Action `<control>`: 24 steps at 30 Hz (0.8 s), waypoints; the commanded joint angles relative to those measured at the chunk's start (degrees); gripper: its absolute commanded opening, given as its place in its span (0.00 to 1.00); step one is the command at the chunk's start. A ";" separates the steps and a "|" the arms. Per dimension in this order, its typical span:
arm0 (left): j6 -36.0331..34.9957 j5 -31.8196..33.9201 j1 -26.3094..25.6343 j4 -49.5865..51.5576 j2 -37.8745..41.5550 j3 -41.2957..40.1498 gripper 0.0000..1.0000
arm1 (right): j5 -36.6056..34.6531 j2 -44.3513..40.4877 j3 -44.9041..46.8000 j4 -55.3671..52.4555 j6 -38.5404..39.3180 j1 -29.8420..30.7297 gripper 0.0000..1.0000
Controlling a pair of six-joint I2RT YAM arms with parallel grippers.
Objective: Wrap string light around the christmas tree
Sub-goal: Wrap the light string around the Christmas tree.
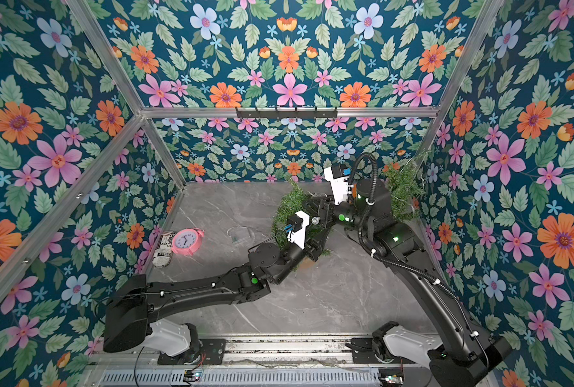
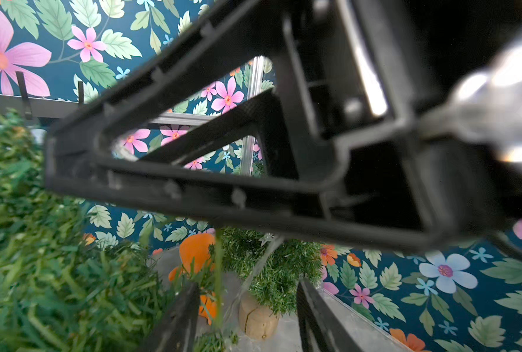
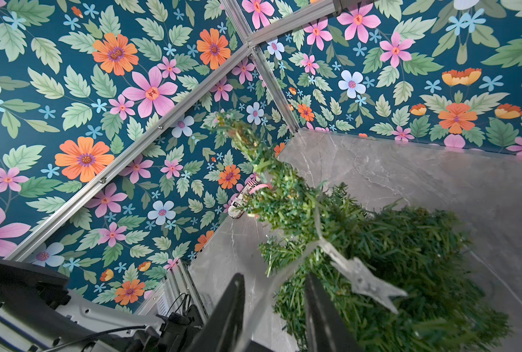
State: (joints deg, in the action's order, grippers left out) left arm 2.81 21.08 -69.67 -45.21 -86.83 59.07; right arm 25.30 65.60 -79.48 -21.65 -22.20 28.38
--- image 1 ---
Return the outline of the green christmas tree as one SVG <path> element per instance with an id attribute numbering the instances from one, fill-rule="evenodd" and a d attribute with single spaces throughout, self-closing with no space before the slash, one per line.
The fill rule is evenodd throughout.
<path id="1" fill-rule="evenodd" d="M 412 159 L 395 162 L 384 168 L 382 176 L 390 192 L 393 217 L 408 222 L 419 217 L 418 200 L 424 195 L 421 170 Z"/>
<path id="2" fill-rule="evenodd" d="M 291 181 L 272 221 L 272 234 L 285 262 L 329 256 L 326 248 L 332 221 L 334 198 L 327 193 L 310 193 Z"/>

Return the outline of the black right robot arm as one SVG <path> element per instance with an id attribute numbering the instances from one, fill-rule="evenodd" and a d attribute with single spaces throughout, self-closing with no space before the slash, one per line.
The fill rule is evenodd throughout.
<path id="1" fill-rule="evenodd" d="M 435 328 L 425 335 L 390 321 L 372 333 L 369 345 L 349 348 L 380 363 L 411 361 L 429 370 L 439 386 L 478 385 L 509 356 L 508 341 L 470 317 L 422 238 L 393 209 L 401 201 L 394 190 L 371 179 L 350 185 L 343 178 L 333 185 L 331 195 L 304 202 L 320 236 L 334 226 L 355 232 L 355 242 L 402 280 Z"/>

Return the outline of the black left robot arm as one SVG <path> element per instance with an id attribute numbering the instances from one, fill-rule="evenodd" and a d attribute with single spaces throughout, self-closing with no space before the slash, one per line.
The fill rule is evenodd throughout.
<path id="1" fill-rule="evenodd" d="M 317 260 L 335 225 L 319 219 L 309 232 L 305 213 L 292 215 L 284 228 L 288 244 L 264 242 L 250 248 L 249 261 L 215 277 L 186 282 L 149 282 L 144 274 L 129 279 L 106 303 L 104 351 L 117 353 L 153 343 L 174 357 L 196 345 L 189 324 L 168 328 L 167 317 L 216 305 L 255 302 L 280 285 L 306 257 Z"/>

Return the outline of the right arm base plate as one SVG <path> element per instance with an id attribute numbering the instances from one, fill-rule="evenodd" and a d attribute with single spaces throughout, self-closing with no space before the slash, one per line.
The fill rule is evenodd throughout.
<path id="1" fill-rule="evenodd" d="M 382 364 L 388 359 L 384 347 L 373 338 L 351 338 L 345 346 L 354 364 Z"/>

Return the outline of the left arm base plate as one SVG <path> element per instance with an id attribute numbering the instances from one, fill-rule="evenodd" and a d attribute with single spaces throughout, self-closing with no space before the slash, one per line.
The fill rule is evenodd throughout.
<path id="1" fill-rule="evenodd" d="M 191 348 L 177 356 L 159 355 L 157 364 L 164 366 L 175 365 L 219 365 L 226 354 L 227 341 L 224 339 L 202 339 Z"/>

